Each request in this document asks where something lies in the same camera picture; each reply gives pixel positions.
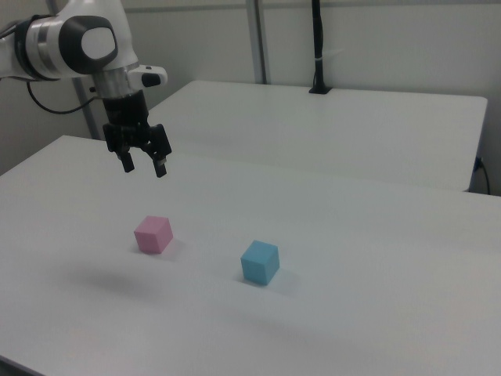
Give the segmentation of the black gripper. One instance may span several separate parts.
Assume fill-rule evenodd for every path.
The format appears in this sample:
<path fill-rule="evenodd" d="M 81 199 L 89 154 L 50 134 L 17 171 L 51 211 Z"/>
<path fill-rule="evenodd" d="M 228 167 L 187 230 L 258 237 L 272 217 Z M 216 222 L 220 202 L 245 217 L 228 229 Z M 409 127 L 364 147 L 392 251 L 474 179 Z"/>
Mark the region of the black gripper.
<path fill-rule="evenodd" d="M 129 173 L 135 168 L 130 155 L 130 147 L 135 147 L 150 156 L 157 178 L 165 176 L 167 156 L 172 152 L 171 144 L 162 124 L 150 127 L 143 91 L 105 99 L 103 104 L 108 117 L 103 126 L 106 145 L 109 152 L 117 155 L 124 171 Z"/>

